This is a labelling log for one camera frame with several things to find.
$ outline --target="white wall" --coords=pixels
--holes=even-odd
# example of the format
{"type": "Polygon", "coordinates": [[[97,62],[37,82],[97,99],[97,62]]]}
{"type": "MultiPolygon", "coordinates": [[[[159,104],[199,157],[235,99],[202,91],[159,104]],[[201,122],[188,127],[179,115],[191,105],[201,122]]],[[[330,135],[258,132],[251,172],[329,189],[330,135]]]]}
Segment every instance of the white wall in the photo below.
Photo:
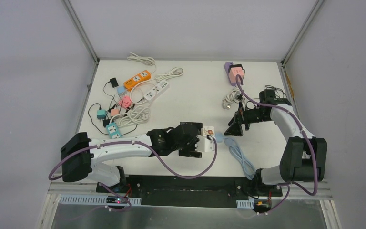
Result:
{"type": "Polygon", "coordinates": [[[0,0],[0,229],[37,226],[93,67],[61,1],[0,0]]]}
{"type": "Polygon", "coordinates": [[[366,0],[327,0],[288,64],[305,125],[328,141],[343,228],[366,228],[366,0]]]}
{"type": "Polygon", "coordinates": [[[71,0],[100,58],[281,60],[316,0],[71,0]]]}

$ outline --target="black plug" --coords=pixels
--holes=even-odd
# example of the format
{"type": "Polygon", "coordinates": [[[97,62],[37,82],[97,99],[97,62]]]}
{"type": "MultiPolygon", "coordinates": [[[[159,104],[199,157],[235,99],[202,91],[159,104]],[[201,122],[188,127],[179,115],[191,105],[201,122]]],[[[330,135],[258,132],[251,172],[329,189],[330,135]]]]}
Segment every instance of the black plug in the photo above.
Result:
{"type": "Polygon", "coordinates": [[[111,78],[110,79],[110,83],[112,84],[112,87],[115,88],[115,87],[118,87],[119,86],[119,83],[117,82],[116,78],[111,78]]]}

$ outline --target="power strip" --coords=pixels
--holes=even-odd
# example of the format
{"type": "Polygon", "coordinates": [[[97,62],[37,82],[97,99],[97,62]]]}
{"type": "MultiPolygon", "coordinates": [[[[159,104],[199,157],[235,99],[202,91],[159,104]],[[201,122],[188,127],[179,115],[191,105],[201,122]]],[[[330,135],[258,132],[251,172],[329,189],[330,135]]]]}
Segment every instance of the power strip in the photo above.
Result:
{"type": "Polygon", "coordinates": [[[149,103],[152,103],[155,98],[161,95],[168,88],[169,83],[166,80],[162,80],[144,95],[144,99],[146,99],[146,101],[148,101],[149,103]]]}

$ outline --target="coiled white cable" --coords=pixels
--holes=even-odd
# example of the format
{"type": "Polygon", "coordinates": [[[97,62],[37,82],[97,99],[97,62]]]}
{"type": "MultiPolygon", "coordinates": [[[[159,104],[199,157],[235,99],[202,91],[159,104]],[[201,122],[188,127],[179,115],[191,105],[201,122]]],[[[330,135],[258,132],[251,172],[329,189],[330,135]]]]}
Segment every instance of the coiled white cable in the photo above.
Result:
{"type": "Polygon", "coordinates": [[[183,75],[183,68],[172,68],[169,72],[165,74],[159,74],[155,76],[155,80],[160,82],[162,80],[169,80],[175,77],[183,75]]]}
{"type": "Polygon", "coordinates": [[[130,52],[130,56],[127,57],[127,60],[141,62],[147,66],[155,66],[155,69],[151,72],[151,75],[156,72],[155,59],[150,56],[139,56],[133,52],[130,52]]]}
{"type": "MultiPolygon", "coordinates": [[[[118,125],[118,127],[121,128],[121,127],[129,126],[129,125],[146,123],[149,120],[150,112],[151,111],[150,111],[149,107],[144,107],[142,105],[136,106],[134,109],[131,109],[127,112],[126,117],[119,118],[117,125],[118,125]]],[[[113,122],[113,119],[115,117],[118,117],[121,115],[125,115],[125,114],[118,114],[118,115],[113,116],[110,119],[110,123],[113,122]]]]}
{"type": "Polygon", "coordinates": [[[232,103],[238,103],[238,102],[242,102],[244,105],[246,105],[247,99],[244,96],[242,97],[241,101],[237,99],[237,97],[240,94],[241,91],[237,87],[234,87],[232,91],[229,94],[227,94],[225,98],[222,100],[222,107],[224,109],[229,109],[231,108],[232,103]]]}

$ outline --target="tabletop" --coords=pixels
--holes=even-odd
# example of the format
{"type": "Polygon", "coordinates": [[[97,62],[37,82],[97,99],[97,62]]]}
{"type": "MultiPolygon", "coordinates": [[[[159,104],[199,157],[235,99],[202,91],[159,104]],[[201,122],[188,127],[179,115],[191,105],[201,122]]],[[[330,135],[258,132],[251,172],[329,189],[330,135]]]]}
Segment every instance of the tabletop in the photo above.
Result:
{"type": "MultiPolygon", "coordinates": [[[[149,130],[176,127],[180,122],[201,122],[203,125],[214,126],[216,132],[224,132],[228,122],[238,108],[233,104],[231,109],[222,108],[222,99],[232,90],[228,83],[222,61],[157,61],[157,70],[153,74],[168,72],[173,67],[183,68],[184,74],[168,80],[170,88],[156,98],[151,104],[149,121],[138,125],[137,129],[126,136],[145,134],[149,130]]],[[[265,85],[278,88],[283,87],[283,81],[275,62],[234,62],[242,64],[245,69],[244,91],[251,98],[258,98],[265,85]]],[[[89,138],[109,139],[101,134],[91,123],[88,109],[94,103],[100,103],[107,109],[111,97],[103,92],[104,85],[116,78],[119,85],[143,70],[152,72],[154,66],[146,66],[139,62],[104,60],[94,77],[91,91],[83,112],[79,132],[87,132],[89,138]]],[[[143,86],[146,93],[150,86],[143,86]]],[[[106,93],[117,93],[110,83],[104,88],[106,93]]],[[[134,96],[142,97],[140,92],[134,96]]],[[[91,109],[93,122],[106,133],[100,120],[96,118],[98,107],[91,109]]],[[[134,125],[120,128],[121,133],[134,129],[134,125]]],[[[250,130],[244,130],[243,137],[232,137],[239,143],[245,156],[256,168],[268,168],[279,164],[286,141],[274,122],[256,123],[250,125],[250,130]]],[[[196,175],[210,164],[214,153],[203,153],[202,158],[178,156],[172,152],[163,157],[166,164],[175,172],[182,175],[196,175]]],[[[170,175],[156,157],[131,157],[107,161],[106,164],[118,165],[124,168],[125,173],[132,175],[170,175]]],[[[213,167],[204,176],[211,177],[244,177],[241,165],[229,153],[224,143],[218,144],[218,155],[213,167]]]]}

